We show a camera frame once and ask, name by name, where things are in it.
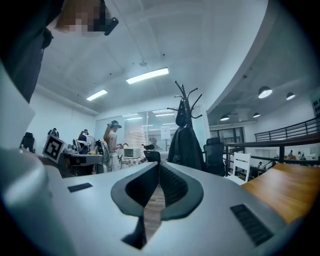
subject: ceiling light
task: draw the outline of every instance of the ceiling light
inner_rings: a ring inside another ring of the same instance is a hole
[[[161,109],[161,110],[155,110],[155,111],[152,111],[154,114],[160,114],[160,113],[171,113],[173,112],[174,110],[171,110],[171,109]]]
[[[94,99],[96,99],[96,98],[98,98],[98,97],[100,97],[100,96],[102,96],[104,94],[107,94],[107,93],[108,92],[106,90],[101,90],[101,91],[98,91],[97,93],[95,93],[94,95],[92,95],[92,96],[90,96],[90,97],[88,97],[86,99],[88,101],[92,101],[92,100],[94,100]]]
[[[220,121],[227,121],[229,120],[229,116],[227,116],[226,114],[224,114],[223,116],[221,116]]]
[[[129,85],[133,84],[133,83],[136,83],[136,82],[139,82],[139,81],[142,81],[142,80],[146,80],[146,79],[149,79],[149,78],[154,78],[154,77],[158,77],[158,76],[162,76],[162,75],[167,75],[169,74],[169,69],[168,68],[163,68],[163,69],[159,69],[159,70],[155,70],[155,71],[152,71],[152,72],[149,72],[149,73],[145,73],[145,74],[141,74],[141,75],[138,75],[138,76],[135,76],[133,78],[130,78],[130,79],[127,79],[127,83]]]
[[[258,97],[259,99],[263,99],[265,97],[268,97],[272,93],[272,90],[268,86],[263,86],[260,88]]]
[[[135,114],[125,114],[122,117],[123,118],[127,118],[127,117],[132,117],[132,116],[137,116],[137,115],[138,115],[137,113],[135,113]]]
[[[142,119],[142,117],[134,117],[134,118],[126,119],[126,120],[137,120],[137,119]]]
[[[286,100],[289,101],[291,99],[293,99],[296,95],[294,95],[292,92],[289,92],[287,95],[286,95]]]
[[[171,114],[156,114],[156,117],[165,117],[165,116],[174,116],[175,113],[171,113]]]

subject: white chair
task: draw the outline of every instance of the white chair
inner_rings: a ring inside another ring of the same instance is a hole
[[[250,174],[250,159],[251,154],[243,154],[243,153],[234,153],[233,158],[233,173],[232,175],[226,177],[227,179],[237,183],[238,185],[245,184],[249,180],[249,174]],[[245,181],[239,177],[236,176],[236,167],[242,168],[246,170],[246,176]]]

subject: ceiling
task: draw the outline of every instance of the ceiling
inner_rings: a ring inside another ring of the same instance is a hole
[[[309,42],[299,26],[280,10],[258,56],[242,79],[230,93],[208,114],[209,125],[253,121],[254,113],[265,116],[288,103],[286,95],[296,98],[319,87],[318,64]],[[272,94],[258,98],[262,86],[272,89]],[[230,115],[220,121],[223,114]]]
[[[119,25],[109,36],[53,31],[37,86],[96,113],[174,96],[173,83],[203,93],[242,18],[244,0],[106,0]],[[169,74],[128,84],[126,79],[169,68]],[[100,90],[108,93],[86,100]]]

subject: woman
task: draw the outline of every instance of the woman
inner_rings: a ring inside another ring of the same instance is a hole
[[[108,123],[108,126],[103,136],[103,140],[107,143],[109,150],[108,172],[114,172],[121,169],[121,163],[118,159],[118,152],[120,149],[123,149],[124,147],[122,145],[117,145],[116,132],[118,128],[122,128],[118,121],[114,120]]]
[[[78,137],[78,141],[87,142],[87,135],[89,135],[88,130],[87,129],[82,130]],[[80,143],[80,147],[82,148],[82,150],[79,152],[79,154],[82,154],[82,155],[88,154],[89,152],[88,146],[86,146],[83,143]]]

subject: paper sign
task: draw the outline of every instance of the paper sign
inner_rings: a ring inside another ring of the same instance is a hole
[[[170,127],[161,126],[161,140],[170,140]]]

